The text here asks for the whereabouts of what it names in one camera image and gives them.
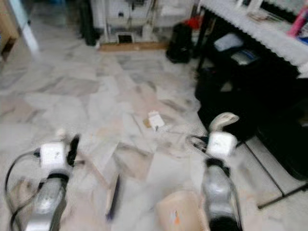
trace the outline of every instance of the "metal stand leg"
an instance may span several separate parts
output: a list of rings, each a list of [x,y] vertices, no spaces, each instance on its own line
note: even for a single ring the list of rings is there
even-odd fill
[[[292,195],[294,195],[294,194],[296,194],[296,193],[298,193],[300,191],[304,191],[305,192],[306,190],[308,190],[308,183],[304,184],[303,186],[301,186],[301,187],[299,187],[297,189],[292,190],[291,192],[289,192],[287,194],[283,193],[282,196],[277,197],[276,199],[274,199],[272,201],[269,201],[269,202],[267,202],[267,203],[265,203],[263,205],[258,205],[258,209],[263,209],[263,208],[265,208],[267,206],[270,206],[270,205],[272,205],[274,203],[277,203],[277,202],[279,202],[279,201],[281,201],[281,200],[283,200],[283,199],[285,199],[285,198],[287,198],[289,196],[292,196]]]
[[[201,49],[202,53],[201,53],[201,57],[200,57],[200,60],[199,60],[199,64],[198,64],[198,67],[197,67],[197,72],[200,73],[201,69],[202,69],[202,65],[204,63],[204,60],[205,60],[205,50],[204,49]]]
[[[202,21],[202,24],[201,24],[200,34],[199,34],[199,37],[198,37],[197,44],[196,44],[196,46],[193,50],[193,53],[192,53],[193,58],[197,58],[201,53],[201,47],[202,47],[204,35],[205,35],[206,29],[207,29],[208,24],[210,23],[210,19],[211,19],[211,17],[207,16],[207,14],[206,14],[208,11],[205,8],[203,10],[205,11],[205,14],[203,16],[203,21]]]
[[[244,144],[245,147],[249,150],[249,152],[253,155],[253,157],[257,160],[257,162],[260,164],[260,166],[262,167],[262,169],[266,172],[266,174],[268,175],[268,177],[271,179],[271,181],[276,185],[276,187],[279,189],[279,191],[281,192],[281,196],[280,197],[277,197],[276,199],[274,200],[271,200],[265,204],[262,204],[262,205],[258,205],[258,209],[263,209],[265,207],[268,207],[272,204],[275,204],[289,196],[292,196],[300,191],[306,191],[308,190],[308,183],[304,184],[303,186],[301,187],[298,187],[294,190],[292,190],[291,192],[288,192],[288,193],[284,193],[284,191],[282,190],[282,188],[280,187],[280,185],[277,183],[277,181],[273,178],[273,176],[268,172],[268,170],[264,167],[264,165],[262,164],[262,162],[258,159],[258,157],[256,156],[256,154],[251,150],[251,148],[246,144],[246,142],[241,142],[240,144]]]

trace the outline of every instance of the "marble floor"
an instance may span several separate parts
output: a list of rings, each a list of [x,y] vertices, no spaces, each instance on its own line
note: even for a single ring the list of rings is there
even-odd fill
[[[162,230],[155,206],[181,189],[200,193],[204,156],[185,143],[187,134],[205,130],[197,116],[194,70],[197,62],[172,64],[164,51],[98,52],[77,39],[71,8],[36,2],[31,26],[23,30],[0,75],[0,184],[21,153],[54,138],[64,128],[81,134],[79,159],[67,188],[61,231]],[[157,110],[165,126],[157,132],[144,119]],[[247,142],[289,192],[292,179],[257,138]],[[302,231],[308,226],[307,194],[298,193],[259,211],[257,204],[279,191],[242,145],[230,161],[239,191],[244,230]],[[104,219],[106,190],[97,174],[110,166],[121,174],[111,222]],[[18,165],[20,177],[37,182],[36,163]],[[0,192],[0,230],[9,211]]]

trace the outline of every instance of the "wire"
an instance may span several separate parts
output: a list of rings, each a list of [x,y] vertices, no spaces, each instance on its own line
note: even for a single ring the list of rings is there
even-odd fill
[[[240,207],[240,199],[239,199],[239,195],[237,193],[236,187],[233,183],[233,181],[228,177],[229,183],[232,187],[233,193],[234,193],[234,197],[235,197],[235,203],[236,203],[236,209],[237,209],[237,213],[238,213],[238,226],[240,231],[243,231],[243,226],[242,226],[242,214],[241,214],[241,207]]]
[[[23,210],[27,205],[31,203],[31,201],[35,198],[35,196],[38,194],[38,191],[35,192],[29,199],[27,199],[21,206],[19,206],[16,211],[12,214],[11,220],[10,220],[10,231],[14,231],[14,222],[16,220],[16,217],[18,213]]]
[[[198,139],[200,143],[195,143],[192,141],[192,139]],[[206,156],[212,158],[210,154],[206,153],[206,147],[208,142],[207,136],[188,135],[186,136],[185,140],[190,146],[196,148],[198,151],[202,152],[202,154],[205,154]]]
[[[36,149],[35,151],[31,151],[31,152],[27,152],[27,153],[24,153],[24,154],[21,154],[20,156],[18,156],[14,161],[13,163],[11,164],[7,174],[6,174],[6,177],[5,177],[5,185],[4,185],[4,196],[5,196],[5,199],[6,199],[6,202],[8,204],[8,207],[11,211],[11,214],[14,215],[15,211],[14,212],[14,207],[13,207],[13,204],[12,204],[12,200],[9,196],[9,192],[8,192],[8,184],[9,184],[9,178],[10,178],[10,174],[14,168],[14,166],[21,160],[23,159],[24,157],[38,157],[39,156],[39,150]]]
[[[146,15],[145,15],[145,18],[146,18],[147,21],[149,21],[149,19],[148,19],[149,13],[154,10],[155,2],[156,2],[156,0],[151,0],[151,2],[150,2],[149,8],[148,8]]]
[[[133,19],[132,16],[131,16],[131,7],[132,7],[132,5],[128,2],[128,19],[127,19],[127,22],[126,22],[128,29],[131,29],[132,19]]]

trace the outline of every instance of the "black backpack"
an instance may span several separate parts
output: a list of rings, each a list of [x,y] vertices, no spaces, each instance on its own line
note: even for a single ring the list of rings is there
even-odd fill
[[[192,29],[183,23],[175,25],[166,52],[167,58],[173,63],[188,63],[192,47]]]

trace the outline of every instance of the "black cable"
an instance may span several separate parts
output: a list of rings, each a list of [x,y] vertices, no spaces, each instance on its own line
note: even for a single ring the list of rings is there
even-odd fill
[[[74,166],[75,158],[77,155],[77,147],[78,147],[79,140],[80,140],[79,134],[74,136],[73,140],[70,143],[70,151],[68,152],[68,155],[66,158],[67,163],[72,167]]]
[[[8,204],[8,207],[10,209],[10,212],[11,214],[13,215],[15,212],[14,212],[14,207],[13,207],[13,204],[11,202],[11,198],[9,196],[9,192],[8,192],[8,184],[9,184],[9,178],[10,178],[10,174],[14,168],[14,166],[17,164],[17,162],[19,162],[22,158],[26,157],[26,156],[35,156],[35,157],[39,157],[39,149],[36,149],[35,151],[31,151],[31,152],[28,152],[28,153],[24,153],[24,154],[21,154],[20,156],[18,156],[14,161],[13,163],[11,164],[7,174],[6,174],[6,177],[5,177],[5,185],[4,185],[4,196],[5,196],[5,199],[6,199],[6,202]]]
[[[242,224],[242,212],[241,212],[241,206],[240,206],[240,198],[239,198],[239,195],[238,195],[238,192],[236,190],[236,187],[233,183],[233,181],[228,178],[229,180],[229,183],[231,185],[231,188],[233,190],[233,193],[234,193],[234,197],[235,197],[235,203],[236,203],[236,209],[237,209],[237,213],[238,213],[238,226],[239,226],[239,229],[240,231],[243,231],[243,224]]]
[[[194,143],[192,141],[192,138],[198,139],[199,141],[201,141],[203,143],[203,145],[200,145],[198,143]],[[210,154],[206,153],[206,147],[207,147],[207,143],[208,143],[208,137],[207,136],[188,135],[186,137],[186,141],[188,142],[189,145],[196,148],[198,151],[202,152],[202,154],[205,154],[208,157],[212,158],[212,156]]]
[[[23,210],[30,202],[35,198],[35,196],[38,194],[38,192],[34,193],[29,199],[27,199],[21,206],[19,206],[16,211],[12,214],[11,220],[10,220],[10,231],[14,231],[14,222],[18,215],[18,213]]]
[[[156,0],[151,0],[149,9],[147,10],[146,15],[145,15],[145,18],[146,18],[147,21],[149,21],[149,19],[148,19],[149,13],[150,13],[150,11],[154,10],[155,4],[156,4]]]

